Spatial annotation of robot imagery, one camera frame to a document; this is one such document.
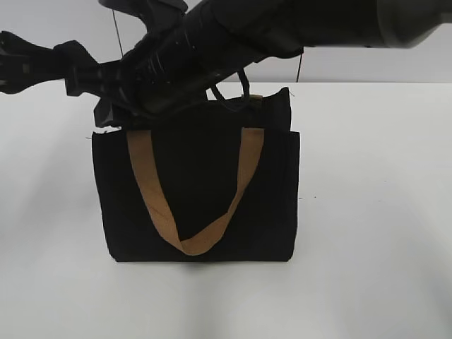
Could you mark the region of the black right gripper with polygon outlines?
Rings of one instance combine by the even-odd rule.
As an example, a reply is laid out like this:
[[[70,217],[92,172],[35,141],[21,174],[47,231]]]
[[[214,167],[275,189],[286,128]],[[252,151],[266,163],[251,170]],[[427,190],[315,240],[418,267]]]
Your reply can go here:
[[[94,110],[97,127],[135,128],[169,118],[170,102],[164,91],[170,85],[157,52],[134,49],[105,63],[94,60],[86,49],[67,49],[65,56],[70,62],[66,93],[100,99]]]

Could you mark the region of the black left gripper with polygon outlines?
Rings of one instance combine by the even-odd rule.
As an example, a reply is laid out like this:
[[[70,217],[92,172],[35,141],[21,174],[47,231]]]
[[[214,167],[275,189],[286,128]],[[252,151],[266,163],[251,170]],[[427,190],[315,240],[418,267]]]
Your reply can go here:
[[[1,92],[13,95],[34,85],[61,80],[67,73],[67,58],[54,49],[37,46],[1,32]]]

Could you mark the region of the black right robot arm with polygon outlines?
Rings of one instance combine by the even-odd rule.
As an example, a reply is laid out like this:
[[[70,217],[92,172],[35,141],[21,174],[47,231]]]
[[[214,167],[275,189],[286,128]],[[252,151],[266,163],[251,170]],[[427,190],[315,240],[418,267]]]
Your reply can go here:
[[[96,95],[98,126],[161,119],[269,57],[307,47],[414,47],[451,22],[450,1],[104,1],[140,19],[143,39],[119,61],[74,66],[70,96]]]

